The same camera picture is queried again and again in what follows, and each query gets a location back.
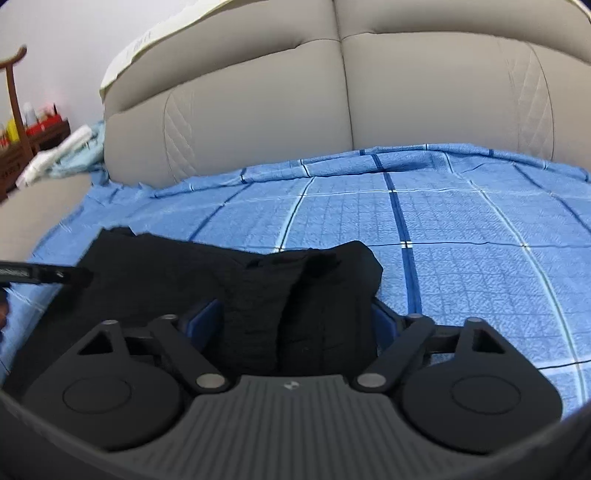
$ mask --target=bottle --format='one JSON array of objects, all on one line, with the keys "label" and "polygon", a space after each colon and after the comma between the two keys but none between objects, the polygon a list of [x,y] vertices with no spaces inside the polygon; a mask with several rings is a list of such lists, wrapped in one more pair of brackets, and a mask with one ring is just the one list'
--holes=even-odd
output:
[{"label": "bottle", "polygon": [[14,118],[11,118],[8,121],[8,124],[6,125],[6,133],[11,143],[18,142],[17,124],[14,121]]},{"label": "bottle", "polygon": [[22,106],[22,111],[25,114],[25,123],[28,127],[32,127],[37,124],[37,117],[33,106],[27,102]]}]

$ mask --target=blue plaid bedsheet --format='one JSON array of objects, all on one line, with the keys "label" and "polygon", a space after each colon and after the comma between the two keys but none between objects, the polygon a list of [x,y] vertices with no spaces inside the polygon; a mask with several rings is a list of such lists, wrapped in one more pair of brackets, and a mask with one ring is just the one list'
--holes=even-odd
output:
[{"label": "blue plaid bedsheet", "polygon": [[[384,267],[379,298],[445,325],[486,319],[560,391],[591,399],[591,185],[572,166],[472,145],[357,150],[192,177],[93,186],[31,261],[73,265],[102,228],[270,253],[354,239]],[[14,286],[0,382],[53,286]]]}]

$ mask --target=gray leather headboard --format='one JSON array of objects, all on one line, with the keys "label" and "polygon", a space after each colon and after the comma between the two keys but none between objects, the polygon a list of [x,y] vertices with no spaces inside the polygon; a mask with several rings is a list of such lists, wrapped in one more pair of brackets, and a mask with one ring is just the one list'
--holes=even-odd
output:
[{"label": "gray leather headboard", "polygon": [[105,96],[116,181],[470,142],[591,167],[591,24],[566,0],[236,0]]}]

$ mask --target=logo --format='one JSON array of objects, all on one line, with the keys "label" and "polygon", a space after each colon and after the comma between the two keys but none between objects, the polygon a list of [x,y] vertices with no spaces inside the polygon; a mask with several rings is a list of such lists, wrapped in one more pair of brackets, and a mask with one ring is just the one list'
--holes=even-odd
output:
[{"label": "logo", "polygon": [[296,388],[300,388],[300,384],[292,380],[291,382],[285,382],[283,387],[287,390],[295,390]]}]

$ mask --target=wooden stand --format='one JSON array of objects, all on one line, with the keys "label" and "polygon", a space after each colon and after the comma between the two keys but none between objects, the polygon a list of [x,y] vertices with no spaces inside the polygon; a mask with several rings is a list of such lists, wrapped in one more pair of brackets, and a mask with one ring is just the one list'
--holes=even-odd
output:
[{"label": "wooden stand", "polygon": [[33,159],[33,149],[27,137],[25,126],[22,124],[21,109],[18,106],[17,88],[14,85],[14,66],[27,54],[27,47],[22,46],[17,54],[8,59],[0,60],[0,72],[6,70],[8,83],[8,97],[12,108],[12,116],[17,125],[19,142],[16,144],[18,154],[13,151],[10,155],[0,153],[0,202],[6,198],[6,191],[14,184],[23,169]]}]

